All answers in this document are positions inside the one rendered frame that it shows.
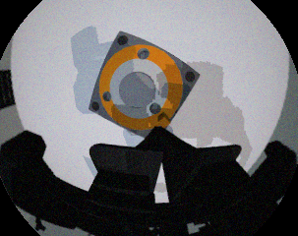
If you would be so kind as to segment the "orange round plate with holes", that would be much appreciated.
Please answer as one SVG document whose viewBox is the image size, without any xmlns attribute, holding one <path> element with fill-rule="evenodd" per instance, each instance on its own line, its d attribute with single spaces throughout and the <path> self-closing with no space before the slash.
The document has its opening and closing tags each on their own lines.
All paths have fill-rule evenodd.
<svg viewBox="0 0 298 236">
<path fill-rule="evenodd" d="M 148 51 L 148 59 L 140 59 L 141 51 Z M 151 103 L 142 109 L 133 109 L 122 102 L 120 97 L 120 83 L 126 75 L 132 72 L 142 72 L 149 75 L 153 81 L 155 91 L 151 103 L 157 103 L 160 110 L 153 113 Z M 110 117 L 118 125 L 130 130 L 152 130 L 153 127 L 167 127 L 171 125 L 169 118 L 176 113 L 177 106 L 183 95 L 183 80 L 181 72 L 175 60 L 161 51 L 160 48 L 149 44 L 136 44 L 121 48 L 106 62 L 101 71 L 101 79 L 98 82 L 102 107 L 108 111 Z M 112 94 L 108 101 L 106 94 Z"/>
</svg>

